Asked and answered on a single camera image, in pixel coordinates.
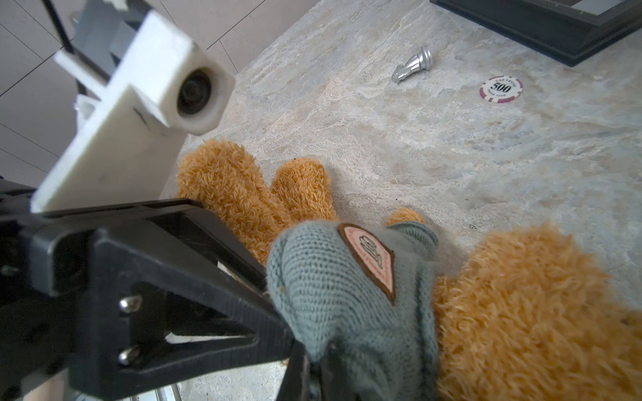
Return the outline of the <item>grey-green teddy sweater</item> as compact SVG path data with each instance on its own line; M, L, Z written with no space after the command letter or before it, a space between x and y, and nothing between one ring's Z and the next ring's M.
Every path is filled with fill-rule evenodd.
M421 222L304 222L272 245L267 288L313 362L337 351L360 399L434 400L437 248Z

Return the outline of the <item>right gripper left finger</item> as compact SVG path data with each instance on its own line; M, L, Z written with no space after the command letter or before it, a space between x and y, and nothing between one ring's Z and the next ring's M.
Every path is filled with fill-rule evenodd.
M277 401L310 401L311 363L304 345L295 343Z

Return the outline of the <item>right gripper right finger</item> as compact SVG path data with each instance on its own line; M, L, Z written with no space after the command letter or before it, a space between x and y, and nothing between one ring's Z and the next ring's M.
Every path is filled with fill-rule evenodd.
M358 398L348 383L346 373L339 360L336 344L329 344L319 362L320 399L323 401L355 401Z

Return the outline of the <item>tan teddy bear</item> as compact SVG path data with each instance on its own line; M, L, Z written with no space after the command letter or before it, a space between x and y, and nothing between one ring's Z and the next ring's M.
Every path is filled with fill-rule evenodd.
M331 179L317 160L283 164L267 183L226 140L187 155L178 194L215 212L259 262L298 223L336 221ZM434 287L444 400L638 400L641 314L609 275L556 227L485 236L461 272Z

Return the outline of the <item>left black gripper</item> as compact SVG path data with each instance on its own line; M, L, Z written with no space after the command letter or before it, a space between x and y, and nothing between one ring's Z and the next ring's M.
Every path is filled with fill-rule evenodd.
M67 372L116 400L289 357L265 268L193 200L31 213L1 184L1 397Z

